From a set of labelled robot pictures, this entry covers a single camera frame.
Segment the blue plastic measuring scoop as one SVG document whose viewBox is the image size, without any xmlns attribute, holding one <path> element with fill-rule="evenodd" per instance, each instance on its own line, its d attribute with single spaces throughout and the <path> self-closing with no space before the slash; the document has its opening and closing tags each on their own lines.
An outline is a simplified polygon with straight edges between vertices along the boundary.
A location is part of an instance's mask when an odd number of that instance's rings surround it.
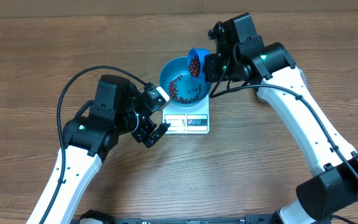
<svg viewBox="0 0 358 224">
<path fill-rule="evenodd" d="M 209 55 L 210 52 L 207 49 L 196 49 L 192 48 L 188 52 L 187 56 L 187 67 L 190 75 L 194 79 L 205 78 L 204 65 L 205 56 Z"/>
</svg>

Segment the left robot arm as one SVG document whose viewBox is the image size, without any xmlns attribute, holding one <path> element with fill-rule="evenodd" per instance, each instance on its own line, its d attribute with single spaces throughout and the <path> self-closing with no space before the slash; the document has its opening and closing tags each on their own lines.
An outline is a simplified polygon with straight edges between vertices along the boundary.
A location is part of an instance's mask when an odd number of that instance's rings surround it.
<svg viewBox="0 0 358 224">
<path fill-rule="evenodd" d="M 63 147 L 28 223 L 70 223 L 119 136 L 129 133 L 150 148 L 167 132 L 168 124 L 156 125 L 150 116 L 169 102 L 165 90 L 153 83 L 139 91 L 126 78 L 102 75 L 95 98 L 64 126 Z"/>
</svg>

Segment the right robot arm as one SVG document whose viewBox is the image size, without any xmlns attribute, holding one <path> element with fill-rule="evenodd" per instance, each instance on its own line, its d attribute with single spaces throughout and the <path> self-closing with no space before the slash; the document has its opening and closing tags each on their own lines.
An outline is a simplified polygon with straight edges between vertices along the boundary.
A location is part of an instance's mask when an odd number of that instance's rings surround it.
<svg viewBox="0 0 358 224">
<path fill-rule="evenodd" d="M 327 119 L 306 87 L 301 70 L 281 44 L 265 45 L 256 31 L 217 27 L 208 32 L 216 52 L 205 56 L 207 82 L 238 82 L 253 89 L 279 115 L 299 145 L 311 179 L 270 223 L 322 223 L 358 202 L 358 152 Z"/>
</svg>

